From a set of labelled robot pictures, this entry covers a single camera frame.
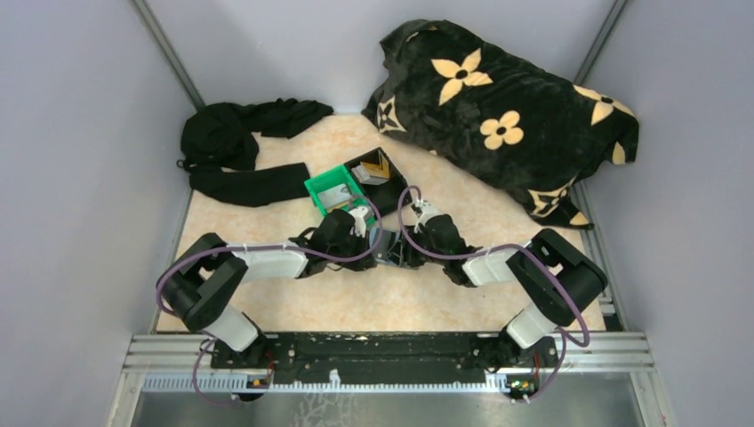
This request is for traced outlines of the green plastic bin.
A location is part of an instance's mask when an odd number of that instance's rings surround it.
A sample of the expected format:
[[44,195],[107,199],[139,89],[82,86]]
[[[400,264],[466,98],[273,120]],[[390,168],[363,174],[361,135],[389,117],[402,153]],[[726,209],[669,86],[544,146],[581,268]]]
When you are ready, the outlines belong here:
[[304,186],[323,216],[333,210],[348,212],[354,207],[371,207],[365,191],[345,165],[306,180]]

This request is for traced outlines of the gold VIP card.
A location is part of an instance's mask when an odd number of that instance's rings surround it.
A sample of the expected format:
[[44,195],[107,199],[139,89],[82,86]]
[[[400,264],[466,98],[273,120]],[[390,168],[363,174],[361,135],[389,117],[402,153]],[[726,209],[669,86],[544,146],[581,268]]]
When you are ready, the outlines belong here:
[[389,162],[381,153],[379,153],[376,164],[362,161],[359,165],[372,175],[372,179],[367,183],[368,185],[380,185],[388,181],[391,176]]

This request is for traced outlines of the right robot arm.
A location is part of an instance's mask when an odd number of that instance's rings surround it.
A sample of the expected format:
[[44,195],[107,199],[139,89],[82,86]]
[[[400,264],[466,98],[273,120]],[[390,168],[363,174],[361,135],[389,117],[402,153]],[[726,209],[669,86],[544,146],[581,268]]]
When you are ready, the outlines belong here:
[[523,245],[470,246],[451,217],[440,214],[423,223],[391,230],[382,260],[416,270],[441,266],[456,285],[479,288],[518,283],[528,304],[501,330],[501,356],[522,367],[535,344],[559,326],[581,324],[582,312],[606,289],[606,274],[553,229],[543,229]]

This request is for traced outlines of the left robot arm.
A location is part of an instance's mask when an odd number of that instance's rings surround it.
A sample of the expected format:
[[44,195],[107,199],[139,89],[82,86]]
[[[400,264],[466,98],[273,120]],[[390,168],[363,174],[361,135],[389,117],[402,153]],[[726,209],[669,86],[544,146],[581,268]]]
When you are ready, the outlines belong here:
[[203,235],[156,283],[159,308],[194,333],[223,342],[243,367],[259,366],[267,355],[262,331],[230,301],[244,282],[308,278],[330,264],[361,271],[374,267],[381,240],[367,223],[377,210],[359,205],[328,213],[319,226],[275,244],[231,245],[215,233]]

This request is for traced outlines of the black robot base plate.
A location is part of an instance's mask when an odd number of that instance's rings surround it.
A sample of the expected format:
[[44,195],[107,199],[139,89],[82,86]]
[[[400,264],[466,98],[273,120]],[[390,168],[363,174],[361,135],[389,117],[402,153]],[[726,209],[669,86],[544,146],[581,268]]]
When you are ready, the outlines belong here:
[[325,383],[336,371],[346,385],[440,385],[482,383],[501,368],[554,367],[557,349],[545,337],[532,348],[509,353],[500,333],[435,332],[346,334],[268,333],[236,352],[223,342],[213,351],[215,369],[270,369],[275,384]]

